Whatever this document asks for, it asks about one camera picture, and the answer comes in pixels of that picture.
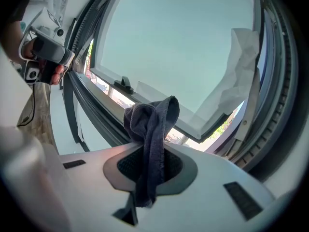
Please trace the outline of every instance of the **black device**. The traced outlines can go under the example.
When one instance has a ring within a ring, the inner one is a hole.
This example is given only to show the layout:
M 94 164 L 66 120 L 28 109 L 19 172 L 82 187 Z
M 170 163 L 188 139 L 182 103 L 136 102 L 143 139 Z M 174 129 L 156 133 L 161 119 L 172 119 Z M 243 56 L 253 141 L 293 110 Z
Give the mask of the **black device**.
M 52 84 L 56 67 L 63 65 L 66 71 L 74 58 L 74 53 L 44 33 L 37 31 L 36 36 L 32 49 L 34 58 L 25 62 L 21 74 L 27 83 Z

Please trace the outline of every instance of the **window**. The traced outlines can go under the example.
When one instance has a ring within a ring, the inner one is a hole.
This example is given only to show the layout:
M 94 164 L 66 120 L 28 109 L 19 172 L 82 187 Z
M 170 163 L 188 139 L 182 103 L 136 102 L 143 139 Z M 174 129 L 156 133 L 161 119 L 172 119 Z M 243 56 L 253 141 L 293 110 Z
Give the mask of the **window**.
M 181 105 L 175 129 L 203 142 L 249 95 L 254 65 L 242 93 L 226 102 L 232 105 L 221 99 L 240 85 L 240 77 L 230 78 L 242 68 L 233 62 L 240 37 L 233 29 L 253 29 L 255 0 L 185 1 L 111 0 L 99 22 L 91 72 L 109 85 L 128 77 L 134 93 L 124 95 L 132 101 L 175 95 Z
M 103 80 L 101 80 L 99 77 L 97 77 L 95 74 L 90 72 L 90 59 L 91 59 L 91 50 L 92 50 L 93 40 L 90 43 L 87 57 L 84 65 L 84 74 L 87 76 L 89 80 L 91 80 L 97 87 L 99 87 L 106 95 L 111 97 L 118 105 L 120 105 L 122 108 L 126 109 L 131 107 L 134 102 L 131 101 L 129 98 L 124 96 L 123 94 L 119 93 L 117 90 L 110 87 L 107 83 L 105 83 Z M 231 124 L 234 117 L 240 110 L 241 105 L 238 106 L 237 109 L 234 110 L 234 112 L 230 115 L 230 117 L 227 119 L 226 122 L 223 123 L 209 138 L 207 138 L 204 142 L 198 144 L 197 142 L 193 141 L 192 139 L 187 138 L 184 136 L 181 132 L 177 131 L 175 128 L 172 128 L 172 130 L 168 133 L 166 137 L 166 141 L 175 143 L 175 144 L 182 144 L 188 147 L 191 147 L 196 150 L 200 151 L 206 151 L 208 147 L 218 138 L 222 135 L 222 133 L 227 129 L 227 127 Z

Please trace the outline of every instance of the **window latch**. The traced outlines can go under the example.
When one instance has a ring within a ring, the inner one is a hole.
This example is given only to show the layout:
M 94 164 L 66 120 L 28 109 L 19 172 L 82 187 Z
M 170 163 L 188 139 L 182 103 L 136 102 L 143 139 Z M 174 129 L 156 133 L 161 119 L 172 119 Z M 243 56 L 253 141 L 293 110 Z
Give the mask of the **window latch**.
M 133 94 L 133 88 L 131 87 L 129 78 L 126 76 L 122 77 L 121 81 L 115 81 L 114 82 L 115 87 L 121 89 L 122 91 L 124 91 L 127 94 Z

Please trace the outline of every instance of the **white surface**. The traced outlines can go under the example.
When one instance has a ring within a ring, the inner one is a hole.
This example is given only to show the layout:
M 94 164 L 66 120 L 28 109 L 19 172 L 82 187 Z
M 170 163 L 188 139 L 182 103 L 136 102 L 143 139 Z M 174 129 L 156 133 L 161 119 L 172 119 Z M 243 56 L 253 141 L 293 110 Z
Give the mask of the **white surface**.
M 96 66 L 195 112 L 225 73 L 231 29 L 252 26 L 253 0 L 120 0 Z
M 112 151 L 121 152 L 121 148 Z M 127 192 L 115 191 L 104 178 L 102 166 L 108 150 L 91 153 L 58 156 L 52 148 L 44 147 L 47 171 L 51 177 L 55 193 L 64 205 L 73 232 L 132 232 L 136 229 L 112 217 L 122 208 L 128 198 Z M 65 170 L 62 162 L 84 159 L 89 162 L 89 154 L 94 156 L 92 164 Z
M 158 197 L 138 228 L 152 231 L 251 231 L 223 184 L 237 181 L 262 207 L 274 198 L 269 190 L 231 162 L 182 145 L 167 145 L 197 164 L 194 182 L 181 194 Z
M 63 101 L 62 91 L 59 85 L 51 86 L 50 92 L 50 119 L 57 150 L 60 155 L 82 153 L 84 149 L 79 143 L 75 143 L 68 122 L 67 113 Z
M 292 152 L 278 170 L 264 182 L 265 186 L 271 190 L 275 197 L 279 197 L 295 189 L 299 185 L 309 159 L 308 131 L 309 119 L 307 117 L 303 132 L 297 140 Z
M 277 219 L 278 215 L 285 210 L 287 204 L 290 202 L 290 198 L 293 193 L 285 193 L 272 202 L 266 209 L 261 213 L 250 219 L 246 226 L 242 228 L 239 232 L 249 232 L 249 231 L 265 231 L 268 229 L 269 224 Z
M 10 64 L 0 44 L 0 126 L 16 126 L 32 89 Z
M 110 148 L 111 146 L 94 127 L 79 103 L 77 113 L 80 121 L 81 133 L 83 134 L 83 139 L 89 150 L 95 151 Z
M 130 145 L 134 144 L 59 156 L 61 162 L 80 159 L 86 162 L 66 171 L 57 163 L 56 154 L 46 156 L 52 182 L 74 230 L 179 232 L 207 228 L 209 231 L 254 231 L 263 224 L 263 219 L 249 224 L 223 187 L 225 183 L 237 181 L 262 208 L 268 208 L 274 199 L 261 183 L 221 157 L 170 143 L 169 146 L 197 163 L 198 175 L 194 182 L 181 194 L 158 197 L 154 206 L 142 214 L 136 227 L 113 218 L 112 214 L 125 206 L 128 193 L 113 189 L 102 167 L 108 158 L 129 149 Z M 216 169 L 216 172 L 210 173 L 209 169 Z

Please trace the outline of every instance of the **hand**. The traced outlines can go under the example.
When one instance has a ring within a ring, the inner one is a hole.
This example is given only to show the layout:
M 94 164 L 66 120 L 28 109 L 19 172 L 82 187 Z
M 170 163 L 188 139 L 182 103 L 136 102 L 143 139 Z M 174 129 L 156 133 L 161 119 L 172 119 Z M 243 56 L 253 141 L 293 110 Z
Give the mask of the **hand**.
M 23 55 L 26 58 L 33 58 L 33 54 L 32 54 L 32 49 L 33 49 L 33 43 L 34 43 L 35 39 L 27 42 L 24 45 L 24 49 L 23 49 Z M 55 69 L 55 74 L 52 76 L 52 84 L 53 85 L 58 85 L 59 81 L 60 81 L 60 74 L 64 72 L 64 66 L 63 65 L 58 65 Z

